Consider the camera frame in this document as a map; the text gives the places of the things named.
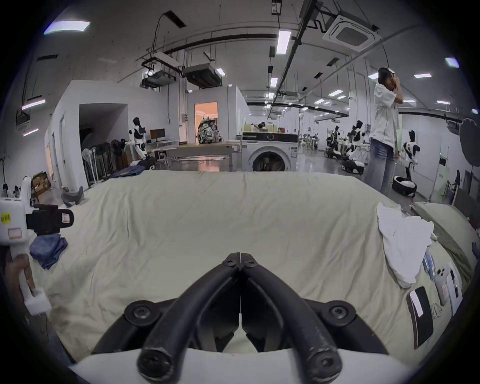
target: yellow sticker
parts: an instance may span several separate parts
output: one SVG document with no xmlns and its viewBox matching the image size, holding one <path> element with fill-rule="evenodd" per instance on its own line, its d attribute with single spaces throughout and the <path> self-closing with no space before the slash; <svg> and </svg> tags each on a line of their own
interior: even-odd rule
<svg viewBox="0 0 480 384">
<path fill-rule="evenodd" d="M 10 219 L 10 212 L 3 212 L 1 214 L 1 223 L 2 224 L 8 224 L 11 223 L 12 220 Z"/>
</svg>

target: bed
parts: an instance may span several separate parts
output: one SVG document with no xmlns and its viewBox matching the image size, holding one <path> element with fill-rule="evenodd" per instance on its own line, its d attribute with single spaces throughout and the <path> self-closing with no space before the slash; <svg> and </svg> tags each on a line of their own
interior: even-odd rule
<svg viewBox="0 0 480 384">
<path fill-rule="evenodd" d="M 247 252 L 302 297 L 351 303 L 407 365 L 418 364 L 451 318 L 433 320 L 433 335 L 413 349 L 406 297 L 386 264 L 376 206 L 395 204 L 349 176 L 324 173 L 144 171 L 103 182 L 72 207 L 61 234 L 68 248 L 34 279 L 48 294 L 49 319 L 71 356 L 89 355 L 135 300 L 179 296 L 231 252 Z M 450 255 L 437 242 L 437 264 Z M 412 288 L 435 285 L 422 270 Z M 253 350 L 241 332 L 229 352 Z"/>
</svg>

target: white robot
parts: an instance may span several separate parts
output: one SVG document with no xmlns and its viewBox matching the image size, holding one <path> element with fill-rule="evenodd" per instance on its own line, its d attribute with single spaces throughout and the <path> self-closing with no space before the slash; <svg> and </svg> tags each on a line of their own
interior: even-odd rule
<svg viewBox="0 0 480 384">
<path fill-rule="evenodd" d="M 418 164 L 415 154 L 420 152 L 420 147 L 415 142 L 415 132 L 409 131 L 408 134 L 410 141 L 403 143 L 402 151 L 400 152 L 400 163 L 405 167 L 407 177 L 395 176 L 393 178 L 392 188 L 399 194 L 414 197 L 417 191 L 417 185 L 412 180 L 410 169 L 415 169 L 415 166 Z"/>
<path fill-rule="evenodd" d="M 132 158 L 135 158 L 135 153 L 140 157 L 140 160 L 134 160 L 130 165 L 144 165 L 146 169 L 155 169 L 155 158 L 150 157 L 145 146 L 147 140 L 145 138 L 145 128 L 140 125 L 140 119 L 138 117 L 133 119 L 135 127 L 128 130 L 129 140 L 125 143 L 130 146 L 132 152 Z"/>
<path fill-rule="evenodd" d="M 50 235 L 73 224 L 73 213 L 69 209 L 40 204 L 33 209 L 30 206 L 31 183 L 31 177 L 24 178 L 19 199 L 0 198 L 0 244 L 10 246 L 12 259 L 30 253 L 29 240 L 33 232 L 39 236 Z M 37 287 L 32 294 L 23 271 L 20 272 L 19 280 L 25 307 L 32 316 L 52 309 L 42 288 Z"/>
</svg>

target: desk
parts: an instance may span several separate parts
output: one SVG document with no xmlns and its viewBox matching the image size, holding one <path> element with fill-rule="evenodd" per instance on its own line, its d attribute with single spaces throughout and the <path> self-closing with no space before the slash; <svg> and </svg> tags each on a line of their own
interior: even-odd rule
<svg viewBox="0 0 480 384">
<path fill-rule="evenodd" d="M 233 148 L 238 148 L 239 146 L 240 141 L 227 141 L 211 144 L 184 144 L 154 149 L 151 150 L 151 153 L 163 152 L 167 160 L 168 168 L 171 168 L 172 157 L 228 155 L 228 169 L 231 172 L 233 170 Z"/>
</svg>

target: person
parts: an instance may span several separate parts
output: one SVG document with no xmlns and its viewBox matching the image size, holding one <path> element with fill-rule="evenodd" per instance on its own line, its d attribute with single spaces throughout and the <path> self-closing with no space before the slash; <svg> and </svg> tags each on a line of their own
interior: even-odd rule
<svg viewBox="0 0 480 384">
<path fill-rule="evenodd" d="M 395 159 L 398 158 L 397 104 L 403 103 L 400 80 L 392 70 L 388 68 L 378 70 L 378 84 L 375 86 L 373 102 L 375 122 L 370 132 L 370 161 L 364 182 L 387 196 Z"/>
</svg>

